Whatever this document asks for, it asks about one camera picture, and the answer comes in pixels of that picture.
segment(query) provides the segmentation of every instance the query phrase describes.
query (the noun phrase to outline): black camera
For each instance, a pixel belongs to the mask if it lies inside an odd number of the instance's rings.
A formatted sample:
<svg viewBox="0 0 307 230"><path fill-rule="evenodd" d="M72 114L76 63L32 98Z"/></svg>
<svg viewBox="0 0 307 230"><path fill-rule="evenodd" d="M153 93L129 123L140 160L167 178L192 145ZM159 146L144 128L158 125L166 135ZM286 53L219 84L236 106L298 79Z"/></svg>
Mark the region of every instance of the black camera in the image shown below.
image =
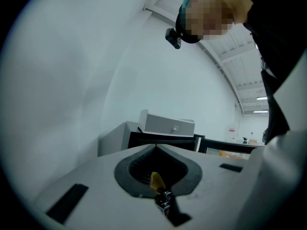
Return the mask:
<svg viewBox="0 0 307 230"><path fill-rule="evenodd" d="M181 38L178 37L174 28L168 28L165 33L165 39L176 49L181 47Z"/></svg>

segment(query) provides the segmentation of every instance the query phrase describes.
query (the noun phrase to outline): yellow object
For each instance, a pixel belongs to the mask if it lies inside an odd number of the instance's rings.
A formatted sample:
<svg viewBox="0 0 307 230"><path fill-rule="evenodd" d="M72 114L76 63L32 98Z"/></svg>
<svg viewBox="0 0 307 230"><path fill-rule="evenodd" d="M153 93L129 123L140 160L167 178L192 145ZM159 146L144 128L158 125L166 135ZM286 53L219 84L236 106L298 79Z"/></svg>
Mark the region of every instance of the yellow object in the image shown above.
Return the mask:
<svg viewBox="0 0 307 230"><path fill-rule="evenodd" d="M165 188L165 184L158 172L152 172L149 186L150 188L155 190L157 194L159 194L159 192L157 191L158 188Z"/></svg>

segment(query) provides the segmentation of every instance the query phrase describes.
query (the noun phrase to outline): fluorescent light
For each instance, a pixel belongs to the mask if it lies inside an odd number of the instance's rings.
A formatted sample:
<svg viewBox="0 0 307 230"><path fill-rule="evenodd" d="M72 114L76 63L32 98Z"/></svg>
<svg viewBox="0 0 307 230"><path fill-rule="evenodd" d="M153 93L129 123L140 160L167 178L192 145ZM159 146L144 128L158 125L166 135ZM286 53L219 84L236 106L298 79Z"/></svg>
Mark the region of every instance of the fluorescent light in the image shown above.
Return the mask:
<svg viewBox="0 0 307 230"><path fill-rule="evenodd" d="M268 113L269 111L254 111L254 113Z"/></svg>
<svg viewBox="0 0 307 230"><path fill-rule="evenodd" d="M257 97L257 100L267 100L268 98L265 96L265 97Z"/></svg>

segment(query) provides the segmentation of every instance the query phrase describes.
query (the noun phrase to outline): person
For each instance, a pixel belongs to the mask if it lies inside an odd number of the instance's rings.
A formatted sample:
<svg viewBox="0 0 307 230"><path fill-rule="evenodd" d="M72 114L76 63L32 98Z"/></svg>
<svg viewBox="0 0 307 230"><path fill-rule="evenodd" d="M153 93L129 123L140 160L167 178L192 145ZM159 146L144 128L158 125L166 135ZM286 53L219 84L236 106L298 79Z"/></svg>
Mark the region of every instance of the person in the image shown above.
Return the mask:
<svg viewBox="0 0 307 230"><path fill-rule="evenodd" d="M268 97L266 144L289 130L273 94L285 81L306 48L304 0L183 0L176 21L187 43L223 35L233 24L251 31L264 64L261 75Z"/></svg>

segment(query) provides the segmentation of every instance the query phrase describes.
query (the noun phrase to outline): black shirt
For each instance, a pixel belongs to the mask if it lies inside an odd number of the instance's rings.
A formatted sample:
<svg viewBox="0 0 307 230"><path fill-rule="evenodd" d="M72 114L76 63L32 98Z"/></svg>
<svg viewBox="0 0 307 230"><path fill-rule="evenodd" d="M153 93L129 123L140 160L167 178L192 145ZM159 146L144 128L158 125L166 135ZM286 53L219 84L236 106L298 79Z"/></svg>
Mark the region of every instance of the black shirt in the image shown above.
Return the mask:
<svg viewBox="0 0 307 230"><path fill-rule="evenodd" d="M282 83L306 48L304 0L252 0L244 26L271 72Z"/></svg>

